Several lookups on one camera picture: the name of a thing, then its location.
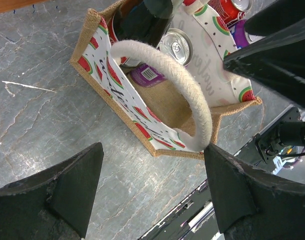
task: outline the gray countertop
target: gray countertop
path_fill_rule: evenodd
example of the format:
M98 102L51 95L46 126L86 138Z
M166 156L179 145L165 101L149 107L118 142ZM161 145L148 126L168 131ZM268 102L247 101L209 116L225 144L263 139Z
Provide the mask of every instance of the gray countertop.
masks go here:
M102 142L87 239L127 240L140 237L206 173L199 160L150 156L69 65L87 8L102 10L112 2L57 0L0 14L0 187ZM269 2L254 0L254 11ZM253 88L263 105L222 120L218 145L230 153L289 105Z

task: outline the red soda can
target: red soda can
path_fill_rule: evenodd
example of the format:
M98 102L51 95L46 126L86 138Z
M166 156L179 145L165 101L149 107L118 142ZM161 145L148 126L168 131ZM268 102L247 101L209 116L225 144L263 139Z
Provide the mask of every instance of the red soda can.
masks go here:
M208 5L217 11L227 26L231 26L243 19L251 8L252 0L210 0Z

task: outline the bottle label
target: bottle label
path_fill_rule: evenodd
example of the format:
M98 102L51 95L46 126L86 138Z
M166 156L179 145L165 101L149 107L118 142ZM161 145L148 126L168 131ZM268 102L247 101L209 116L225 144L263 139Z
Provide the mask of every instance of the bottle label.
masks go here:
M115 42L119 41L114 32L114 29L113 29L113 19L114 19L114 16L108 23L108 31L109 31L109 38L110 38L111 45L113 45ZM137 67L140 64L140 62L141 62L140 60L132 58L132 57L129 58L129 57L123 56L121 58L121 65L123 65L123 67L125 66L127 68Z

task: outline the purple can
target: purple can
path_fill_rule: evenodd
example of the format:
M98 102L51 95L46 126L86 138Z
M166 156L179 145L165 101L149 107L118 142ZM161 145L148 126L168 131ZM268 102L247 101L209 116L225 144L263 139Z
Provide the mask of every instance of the purple can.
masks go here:
M162 37L159 50L171 57L183 66L187 66L192 59L192 43L187 34L179 29L170 28ZM130 72L132 80L145 88L155 86L166 80L165 76L153 67L142 64Z
M236 46L238 49L244 48L249 44L254 43L255 41L260 40L261 36L250 35L245 32L244 24L246 20L240 20L236 22L233 26L229 27L229 31L236 42Z

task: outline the black cable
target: black cable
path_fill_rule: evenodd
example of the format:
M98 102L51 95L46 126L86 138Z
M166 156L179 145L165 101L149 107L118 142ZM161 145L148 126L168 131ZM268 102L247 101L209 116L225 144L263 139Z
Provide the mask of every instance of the black cable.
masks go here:
M295 157L300 157L300 156L305 156L305 152L302 153L297 153L297 154L278 154L278 157L282 157L282 158L295 158Z

